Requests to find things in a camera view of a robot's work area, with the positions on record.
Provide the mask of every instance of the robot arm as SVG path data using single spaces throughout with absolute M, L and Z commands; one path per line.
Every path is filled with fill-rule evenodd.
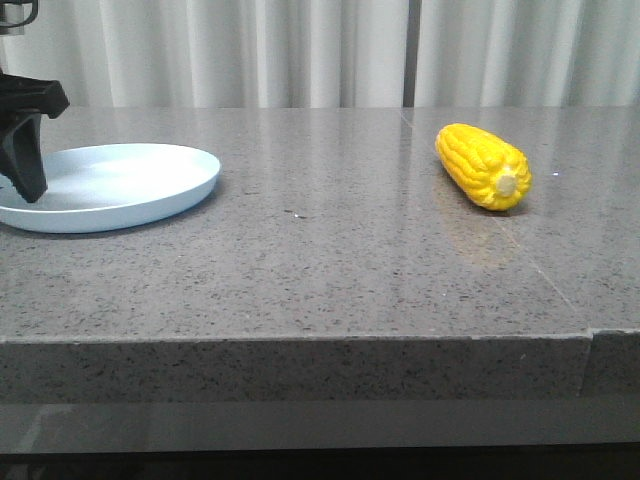
M 0 0 L 0 13 L 9 4 L 31 4 L 31 13 L 17 23 L 0 15 L 3 31 L 27 25 L 38 14 L 38 0 Z M 40 153 L 41 117 L 56 118 L 68 106 L 60 82 L 7 75 L 0 69 L 0 174 L 27 202 L 37 201 L 47 190 Z

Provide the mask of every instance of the countertop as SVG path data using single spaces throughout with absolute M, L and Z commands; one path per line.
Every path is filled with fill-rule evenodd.
M 452 122 L 527 154 L 523 203 L 464 197 L 433 149 Z M 70 108 L 43 153 L 180 144 L 222 174 L 144 226 L 0 225 L 0 403 L 637 394 L 639 131 L 638 108 Z

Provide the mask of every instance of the plate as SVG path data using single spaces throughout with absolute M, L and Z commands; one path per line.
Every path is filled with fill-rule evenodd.
M 208 152 L 148 143 L 63 150 L 42 163 L 49 188 L 35 203 L 0 176 L 0 221 L 46 233 L 133 227 L 197 204 L 220 173 L 220 162 Z

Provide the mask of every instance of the yellow corn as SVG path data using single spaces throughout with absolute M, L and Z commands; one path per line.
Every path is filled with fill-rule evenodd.
M 531 188 L 527 157 L 492 133 L 454 123 L 438 133 L 442 165 L 476 205 L 507 210 Z

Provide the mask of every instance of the curtain fold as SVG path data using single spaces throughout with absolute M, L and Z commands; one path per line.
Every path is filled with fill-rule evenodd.
M 41 0 L 0 65 L 72 104 L 636 105 L 640 0 Z

